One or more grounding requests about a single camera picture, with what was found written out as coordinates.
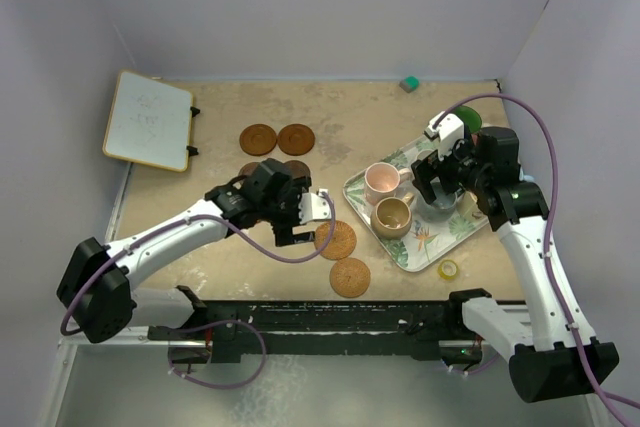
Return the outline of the tan ceramic mug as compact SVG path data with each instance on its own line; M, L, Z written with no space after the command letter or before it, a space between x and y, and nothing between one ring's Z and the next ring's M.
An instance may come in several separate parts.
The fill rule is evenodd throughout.
M411 205L414 194L389 197L381 200L373 209L370 224L374 234L384 240L399 240L410 230L413 214Z

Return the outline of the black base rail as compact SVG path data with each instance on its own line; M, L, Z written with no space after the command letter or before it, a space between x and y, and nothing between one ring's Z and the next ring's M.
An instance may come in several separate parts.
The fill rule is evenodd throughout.
M178 364L237 363L245 355L405 356L476 366L479 337L446 301L199 301L176 330L153 326Z

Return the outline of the grey blue mug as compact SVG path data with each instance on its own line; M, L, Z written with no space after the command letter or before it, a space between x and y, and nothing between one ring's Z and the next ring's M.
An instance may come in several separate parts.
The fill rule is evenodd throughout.
M415 214L429 223L447 221L455 212L459 203L459 195L438 197L432 204L423 198L416 201Z

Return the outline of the brown ringed wood coaster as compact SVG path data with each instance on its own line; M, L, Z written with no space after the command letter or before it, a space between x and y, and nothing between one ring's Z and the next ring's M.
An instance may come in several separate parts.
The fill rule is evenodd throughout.
M301 156L314 147L315 134L307 125L289 124L280 130L277 144L284 153Z

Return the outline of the light blue mug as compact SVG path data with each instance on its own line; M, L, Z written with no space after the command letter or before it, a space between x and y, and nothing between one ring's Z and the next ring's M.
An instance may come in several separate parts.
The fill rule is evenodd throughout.
M529 183L533 183L534 182L534 178L532 176L528 175L528 174L525 174L523 171L520 172L519 178L523 182L529 182Z

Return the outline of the pink mug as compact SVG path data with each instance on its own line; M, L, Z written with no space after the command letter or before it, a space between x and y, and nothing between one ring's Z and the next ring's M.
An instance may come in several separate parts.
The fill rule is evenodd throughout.
M370 165L364 175L364 197L371 204L376 205L385 198L394 197L399 186L409 180L412 171L409 168L396 168L386 162Z

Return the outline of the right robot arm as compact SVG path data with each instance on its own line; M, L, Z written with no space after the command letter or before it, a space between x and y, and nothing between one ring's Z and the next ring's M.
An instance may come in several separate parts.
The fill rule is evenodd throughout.
M520 177L519 140L505 127L471 135L465 127L428 127L437 148L411 166L427 203L433 182L454 193L471 192L515 268L530 323L507 314L482 289L456 292L445 313L456 338L479 334L507 362L519 397L539 402L595 392L619 363L611 342L598 341L568 283L546 229L551 213L541 189Z

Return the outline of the woven rattan coaster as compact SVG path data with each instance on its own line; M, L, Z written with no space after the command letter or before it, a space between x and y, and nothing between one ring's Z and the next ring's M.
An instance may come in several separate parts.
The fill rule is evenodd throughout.
M324 222L315 230L314 245L319 249L328 238L331 223ZM321 256L329 260L347 258L355 250L357 237L354 229L346 222L337 220L333 235L328 245L321 251Z
M330 270L329 282L336 294L345 298L362 296L369 288L371 271L361 260L345 258L338 260Z

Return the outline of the small whiteboard wooden frame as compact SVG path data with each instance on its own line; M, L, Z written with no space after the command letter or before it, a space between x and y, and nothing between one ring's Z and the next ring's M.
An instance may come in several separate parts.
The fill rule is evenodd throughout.
M173 172L188 168L194 96L146 76L119 73L102 151Z

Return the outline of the cream mug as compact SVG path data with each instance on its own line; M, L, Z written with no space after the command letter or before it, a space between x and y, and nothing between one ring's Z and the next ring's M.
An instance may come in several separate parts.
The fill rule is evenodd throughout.
M484 216L477 205L477 197L471 192L466 192L461 197L456 208L458 213L470 222L479 220Z

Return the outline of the white mug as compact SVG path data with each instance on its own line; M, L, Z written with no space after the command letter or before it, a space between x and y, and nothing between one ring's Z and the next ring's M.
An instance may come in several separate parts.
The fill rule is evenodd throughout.
M415 160L416 161L426 160L431 154L437 154L437 151L436 150L423 150L423 151L420 151L416 155Z

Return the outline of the dark walnut coaster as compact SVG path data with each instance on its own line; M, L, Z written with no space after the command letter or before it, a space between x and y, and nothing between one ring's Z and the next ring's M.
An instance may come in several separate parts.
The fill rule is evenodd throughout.
M249 162L247 164L245 164L239 171L238 175L242 178L242 179L246 179L248 178L255 170L256 168L260 165L259 162Z
M291 172L293 179L298 179L302 177L310 177L311 171L308 165L299 160L289 160L284 163L284 165Z

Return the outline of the yellow tape roll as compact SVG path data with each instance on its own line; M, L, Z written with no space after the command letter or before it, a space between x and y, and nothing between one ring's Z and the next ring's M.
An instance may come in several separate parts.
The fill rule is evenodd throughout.
M458 265L450 259L445 259L439 263L437 272L445 280L453 280L459 275Z

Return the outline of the green eraser block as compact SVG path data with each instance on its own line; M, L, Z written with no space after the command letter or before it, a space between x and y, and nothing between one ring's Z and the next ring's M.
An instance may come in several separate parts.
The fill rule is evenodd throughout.
M416 91L420 86L420 80L415 76L405 77L403 80L399 82L399 87L405 93L412 93Z

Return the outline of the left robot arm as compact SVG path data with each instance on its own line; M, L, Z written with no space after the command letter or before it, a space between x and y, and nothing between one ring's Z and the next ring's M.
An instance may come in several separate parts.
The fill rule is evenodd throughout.
M61 334L101 343L127 327L148 326L198 337L206 306L189 288L144 289L142 283L201 247L232 236L247 240L248 229L259 223L271 226L278 247L313 241L313 232L296 234L294 228L333 225L335 208L326 190L313 192L311 185L310 177L266 159L155 227L111 243L94 237L80 242L56 291L66 308Z

